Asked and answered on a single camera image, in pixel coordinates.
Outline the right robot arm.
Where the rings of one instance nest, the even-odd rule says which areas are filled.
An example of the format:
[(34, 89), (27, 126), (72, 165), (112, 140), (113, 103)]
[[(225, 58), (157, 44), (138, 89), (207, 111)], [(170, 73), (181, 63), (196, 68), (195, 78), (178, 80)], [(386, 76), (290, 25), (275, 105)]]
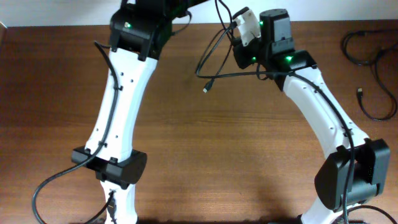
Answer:
[(328, 89), (316, 61), (296, 50), (285, 9), (256, 16), (245, 7), (233, 17), (240, 36), (233, 42), (240, 68), (256, 64), (256, 76), (275, 81), (299, 108), (315, 133), (325, 161), (315, 176), (317, 197), (294, 223), (347, 222), (348, 214), (368, 206), (384, 191), (390, 149), (372, 140), (345, 113)]

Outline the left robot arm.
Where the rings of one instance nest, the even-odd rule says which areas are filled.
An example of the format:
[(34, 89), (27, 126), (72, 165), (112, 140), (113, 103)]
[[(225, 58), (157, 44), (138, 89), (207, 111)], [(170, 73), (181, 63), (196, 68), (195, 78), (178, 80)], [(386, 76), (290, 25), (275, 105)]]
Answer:
[(190, 15), (199, 1), (122, 1), (110, 20), (109, 67), (95, 128), (84, 146), (72, 152), (72, 162), (91, 169), (104, 190), (105, 223), (137, 223), (135, 186), (147, 154), (132, 147), (132, 136), (146, 85), (162, 48), (176, 35), (172, 22)]

